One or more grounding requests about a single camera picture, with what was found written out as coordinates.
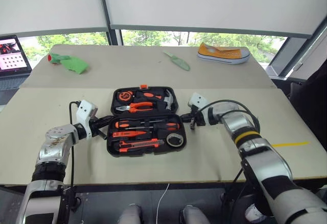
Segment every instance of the laptop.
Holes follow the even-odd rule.
[[[0,105],[8,103],[31,71],[17,36],[0,36]]]

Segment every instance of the yellow shoe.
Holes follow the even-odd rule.
[[[215,60],[227,64],[240,64],[249,60],[250,51],[247,48],[227,50],[201,43],[198,56],[201,59]]]

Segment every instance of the black tool case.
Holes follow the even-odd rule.
[[[165,97],[168,97],[169,93],[172,97],[171,103],[169,102],[171,109],[167,109],[165,102]],[[151,102],[152,105],[137,107],[142,111],[133,113],[128,110],[117,110],[118,107],[141,102]],[[108,152],[118,157],[181,150],[186,145],[186,135],[181,118],[175,114],[177,109],[176,96],[170,87],[141,85],[117,89],[113,93],[111,104],[111,112],[115,118],[108,125]],[[146,128],[128,129],[129,127]]]

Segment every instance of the laptop screen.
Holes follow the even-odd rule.
[[[15,35],[0,36],[0,77],[28,74],[31,67]]]

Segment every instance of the tabletop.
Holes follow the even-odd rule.
[[[191,70],[172,63],[163,51],[184,59]],[[88,70],[78,75],[44,57],[21,87],[276,88],[252,56],[242,64],[225,64],[201,60],[197,51],[198,47],[55,45],[50,52],[79,57],[89,64]]]
[[[189,112],[193,92],[208,99],[234,99],[246,105],[261,124],[261,135],[271,144],[308,141],[302,146],[277,147],[295,179],[327,176],[327,154],[281,90],[174,89],[179,109]],[[50,128],[69,123],[70,101],[86,99],[99,110],[97,117],[111,114],[114,89],[21,88],[0,114],[0,184],[28,184],[37,154]],[[185,125],[187,145],[179,152],[141,157],[114,158],[100,137],[81,140],[75,146],[76,184],[203,183],[230,182],[240,170],[237,149],[223,125]],[[70,161],[64,182],[70,179]]]

